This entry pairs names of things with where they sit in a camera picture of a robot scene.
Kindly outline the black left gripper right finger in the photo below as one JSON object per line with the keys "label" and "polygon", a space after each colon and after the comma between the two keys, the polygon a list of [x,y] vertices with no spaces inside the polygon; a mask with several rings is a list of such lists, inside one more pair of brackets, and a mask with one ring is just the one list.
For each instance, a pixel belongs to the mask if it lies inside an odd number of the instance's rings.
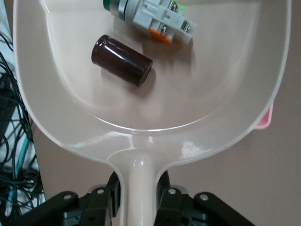
{"label": "black left gripper right finger", "polygon": [[171,186],[165,171],[158,181],[155,226],[253,226],[254,224],[210,192],[193,198]]}

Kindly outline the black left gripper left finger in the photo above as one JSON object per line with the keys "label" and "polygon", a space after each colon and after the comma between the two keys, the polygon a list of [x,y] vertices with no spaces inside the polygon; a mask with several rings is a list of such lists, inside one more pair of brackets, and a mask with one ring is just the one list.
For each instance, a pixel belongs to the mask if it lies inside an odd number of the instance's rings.
{"label": "black left gripper left finger", "polygon": [[120,207],[120,182],[111,174],[105,186],[94,186],[81,198],[61,192],[7,226],[110,226]]}

